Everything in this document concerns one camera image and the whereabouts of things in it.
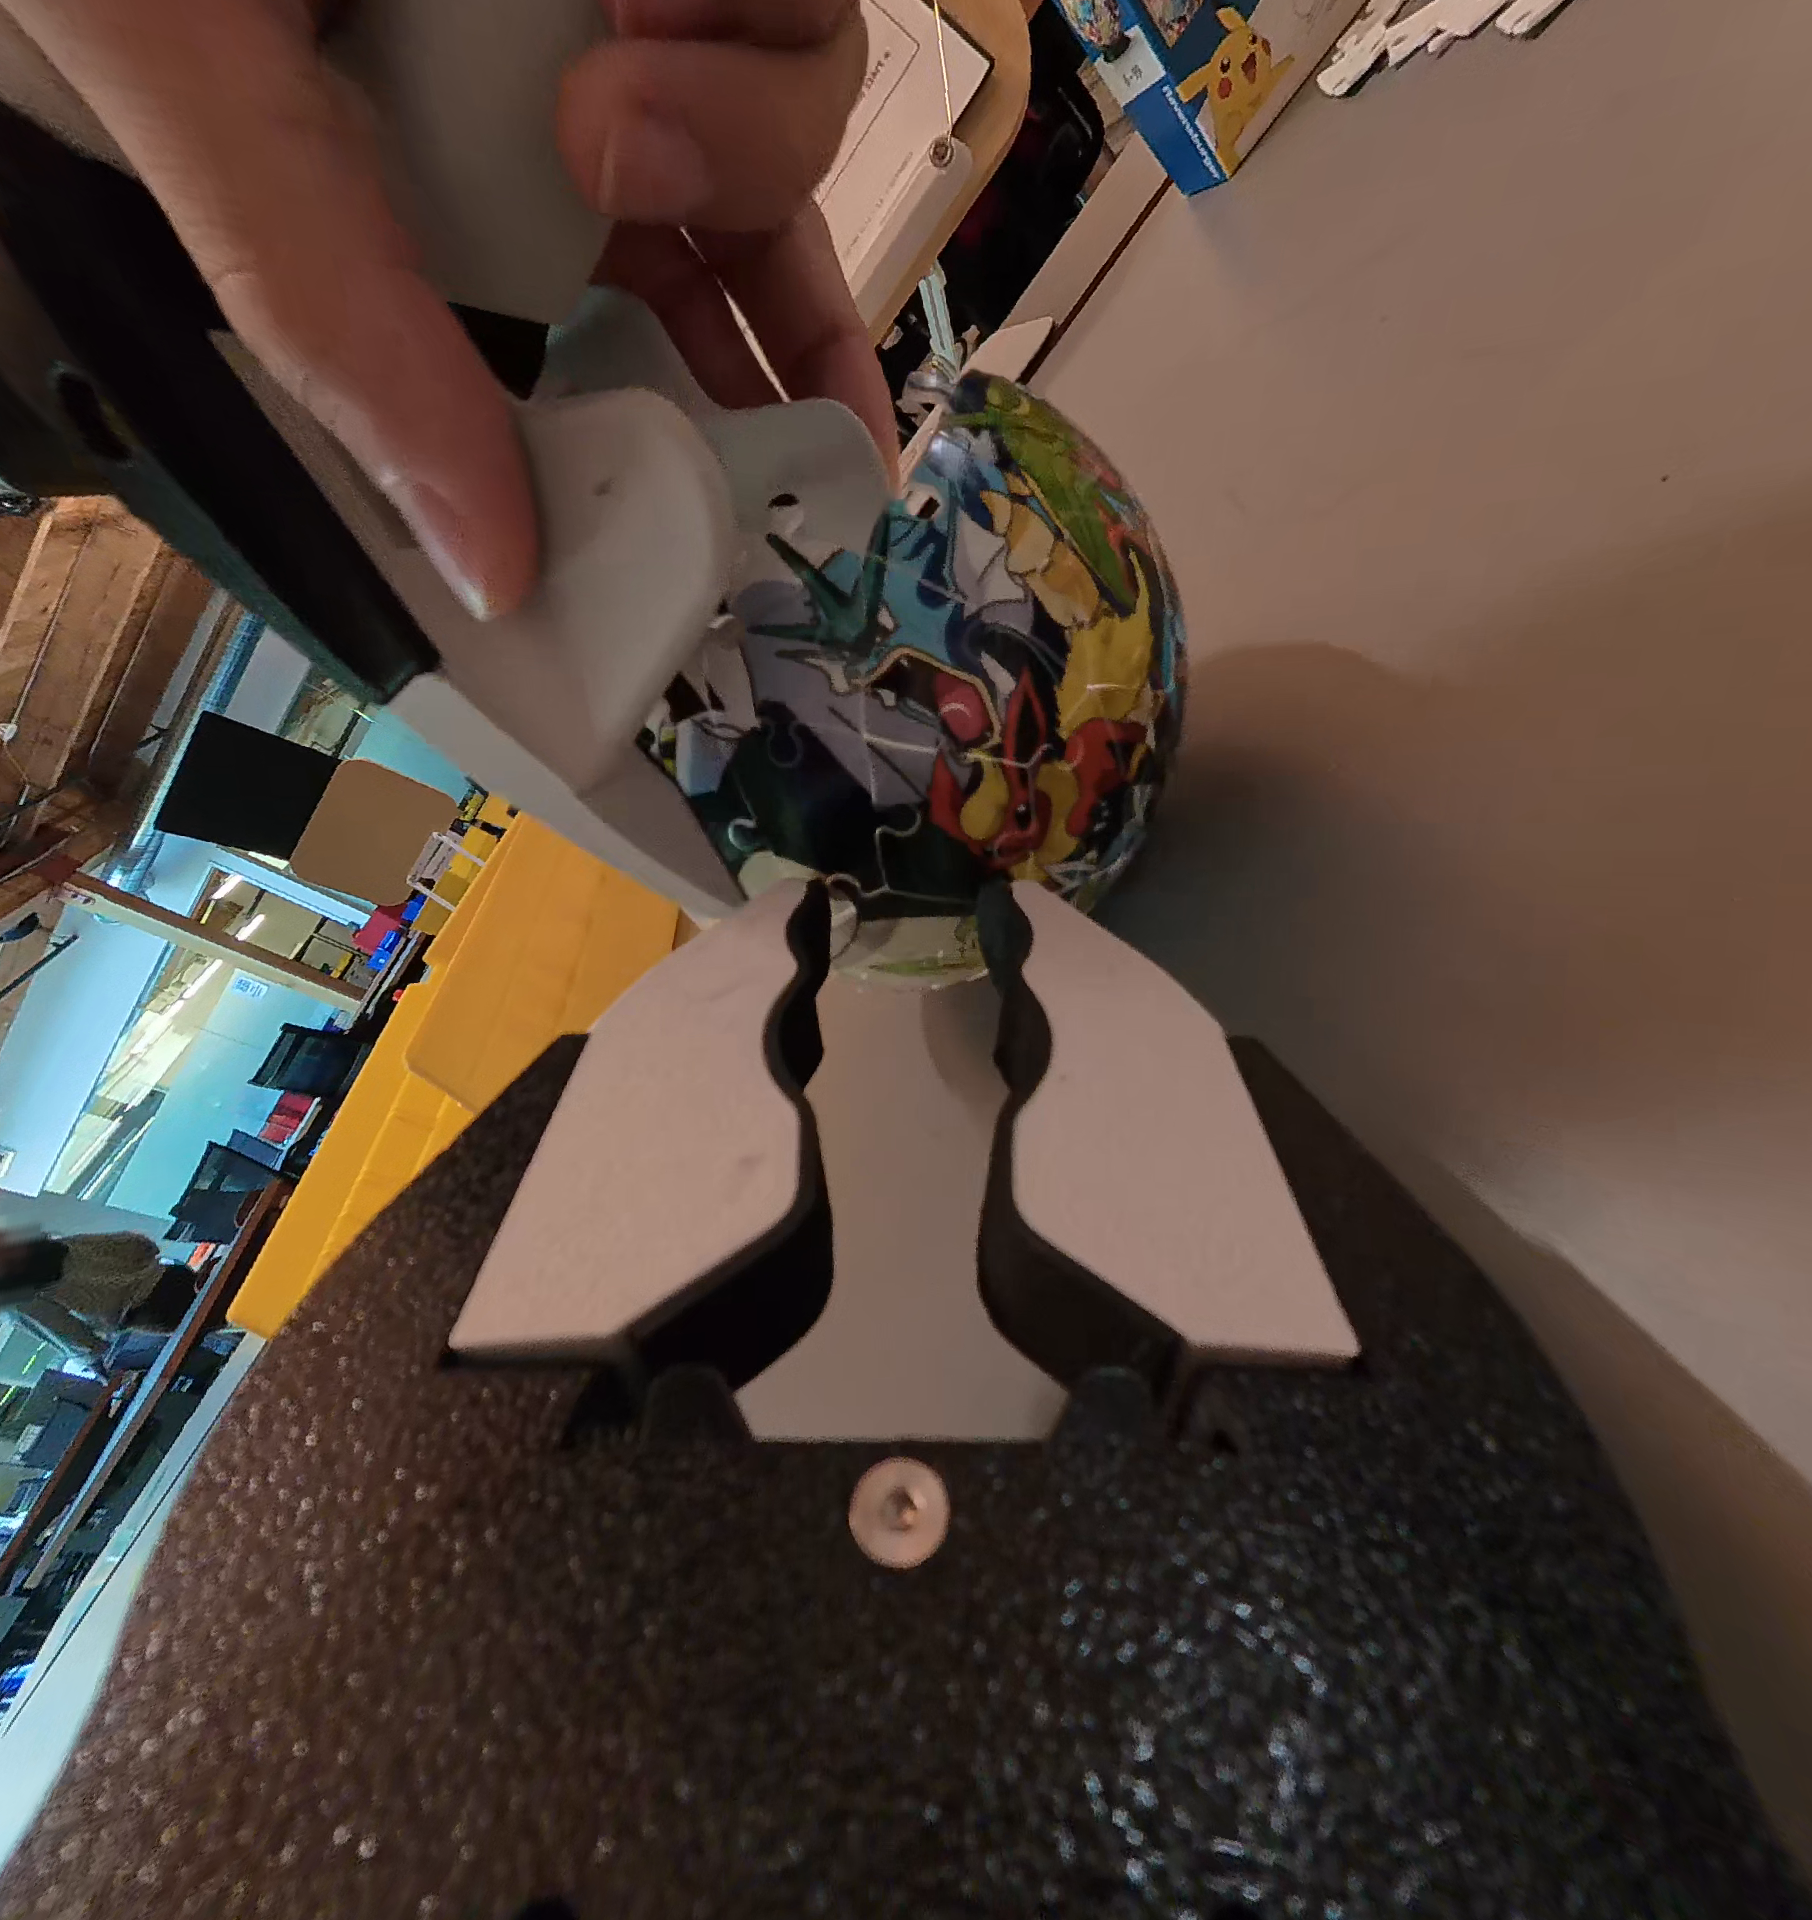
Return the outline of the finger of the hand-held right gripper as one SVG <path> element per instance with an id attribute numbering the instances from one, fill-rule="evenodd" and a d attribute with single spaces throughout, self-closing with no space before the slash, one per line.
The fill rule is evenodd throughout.
<path id="1" fill-rule="evenodd" d="M 837 401 L 706 407 L 697 429 L 742 531 L 870 531 L 897 498 L 894 469 Z"/>
<path id="2" fill-rule="evenodd" d="M 694 922 L 717 922 L 746 905 L 692 805 L 638 745 L 622 746 L 596 780 L 558 772 L 443 676 L 409 684 L 392 702 L 392 718 L 474 784 L 674 901 Z"/>

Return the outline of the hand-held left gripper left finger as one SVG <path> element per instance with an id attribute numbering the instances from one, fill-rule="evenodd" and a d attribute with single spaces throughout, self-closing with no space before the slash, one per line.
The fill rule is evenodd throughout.
<path id="1" fill-rule="evenodd" d="M 806 1090 L 832 909 L 780 881 L 593 1027 L 447 1340 L 460 1365 L 756 1380 L 822 1318 L 832 1207 Z"/>

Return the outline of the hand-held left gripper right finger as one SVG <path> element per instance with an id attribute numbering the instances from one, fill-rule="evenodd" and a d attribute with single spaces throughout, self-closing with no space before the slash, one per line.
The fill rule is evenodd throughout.
<path id="1" fill-rule="evenodd" d="M 976 909 L 999 995 L 976 1290 L 1050 1380 L 1349 1369 L 1358 1333 L 1218 1019 L 1030 881 Z"/>

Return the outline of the colourful cartoon puzzle ball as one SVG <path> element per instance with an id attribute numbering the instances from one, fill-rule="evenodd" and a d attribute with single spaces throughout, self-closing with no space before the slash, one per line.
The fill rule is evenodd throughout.
<path id="1" fill-rule="evenodd" d="M 1111 895 L 1187 697 L 1178 586 L 1123 473 L 999 373 L 934 394 L 863 532 L 774 507 L 637 736 L 746 899 L 824 885 L 832 967 L 909 991 L 988 973 L 991 885 Z"/>

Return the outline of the blue puzzle box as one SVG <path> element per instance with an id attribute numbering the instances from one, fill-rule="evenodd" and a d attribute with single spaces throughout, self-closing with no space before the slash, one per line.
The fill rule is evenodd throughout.
<path id="1" fill-rule="evenodd" d="M 1296 65 L 1254 3 L 1063 3 L 1094 80 L 1187 198 L 1224 187 Z"/>

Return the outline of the pale puzzle pieces cluster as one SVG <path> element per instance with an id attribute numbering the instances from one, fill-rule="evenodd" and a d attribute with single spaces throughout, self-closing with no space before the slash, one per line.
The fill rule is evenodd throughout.
<path id="1" fill-rule="evenodd" d="M 1482 33 L 1506 40 L 1540 37 L 1567 3 L 1368 3 L 1315 76 L 1325 99 L 1349 99 L 1375 74 L 1415 56 L 1440 56 Z"/>

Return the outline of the person's right hand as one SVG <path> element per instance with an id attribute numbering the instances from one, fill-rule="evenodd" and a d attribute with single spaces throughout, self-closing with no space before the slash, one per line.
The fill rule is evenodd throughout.
<path id="1" fill-rule="evenodd" d="M 2 14 L 166 215 L 241 343 L 397 509 L 465 613 L 540 577 L 504 388 L 430 289 L 325 4 L 11 3 Z M 555 149 L 612 224 L 603 281 L 725 409 L 847 407 L 897 470 L 894 401 L 815 190 L 866 74 L 847 3 L 608 4 Z"/>

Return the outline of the yellow plastic bin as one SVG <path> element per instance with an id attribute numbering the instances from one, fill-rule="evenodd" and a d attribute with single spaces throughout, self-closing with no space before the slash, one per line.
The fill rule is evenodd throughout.
<path id="1" fill-rule="evenodd" d="M 344 1250 L 556 1040 L 680 943 L 683 911 L 517 819 L 397 999 L 228 1321 L 270 1338 Z"/>

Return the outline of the black flat panel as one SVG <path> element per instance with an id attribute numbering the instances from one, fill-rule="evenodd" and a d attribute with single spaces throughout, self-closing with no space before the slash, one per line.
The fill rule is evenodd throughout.
<path id="1" fill-rule="evenodd" d="M 158 835 L 291 861 L 341 758 L 276 732 L 198 714 L 158 800 Z"/>

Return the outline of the brown cardboard board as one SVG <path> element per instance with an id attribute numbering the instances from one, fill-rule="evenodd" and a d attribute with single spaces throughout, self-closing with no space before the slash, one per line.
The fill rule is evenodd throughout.
<path id="1" fill-rule="evenodd" d="M 390 907 L 409 899 L 414 866 L 463 803 L 366 758 L 336 764 L 295 851 L 288 872 L 335 896 Z"/>

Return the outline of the white paper sign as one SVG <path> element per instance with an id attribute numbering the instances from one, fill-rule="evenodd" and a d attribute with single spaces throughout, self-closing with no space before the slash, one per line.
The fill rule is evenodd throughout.
<path id="1" fill-rule="evenodd" d="M 868 68 L 816 205 L 872 324 L 971 178 L 958 122 L 994 61 L 940 4 L 865 3 L 863 19 Z"/>

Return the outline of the black storage crate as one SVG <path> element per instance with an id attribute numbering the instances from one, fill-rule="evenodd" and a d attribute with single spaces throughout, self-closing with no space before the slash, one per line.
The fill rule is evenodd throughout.
<path id="1" fill-rule="evenodd" d="M 351 1030 L 285 1023 L 249 1085 L 310 1100 L 335 1099 L 351 1086 L 369 1050 Z"/>

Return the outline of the wooden board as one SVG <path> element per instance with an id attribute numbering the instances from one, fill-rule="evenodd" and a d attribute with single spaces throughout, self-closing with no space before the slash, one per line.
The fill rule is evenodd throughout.
<path id="1" fill-rule="evenodd" d="M 921 248 L 907 275 L 884 297 L 878 320 L 866 324 L 870 343 L 881 344 L 891 334 L 900 315 L 917 300 L 922 282 L 940 262 L 944 246 L 955 238 L 966 217 L 980 202 L 986 189 L 1009 161 L 1016 136 L 1026 120 L 1033 101 L 1034 56 L 1030 39 L 1030 19 L 1021 3 L 940 3 L 944 17 L 961 26 L 984 52 L 994 67 L 988 85 L 974 97 L 971 109 L 958 120 L 958 135 L 972 155 L 972 166 L 966 184 L 961 189 L 958 202 L 944 212 L 928 243 Z"/>

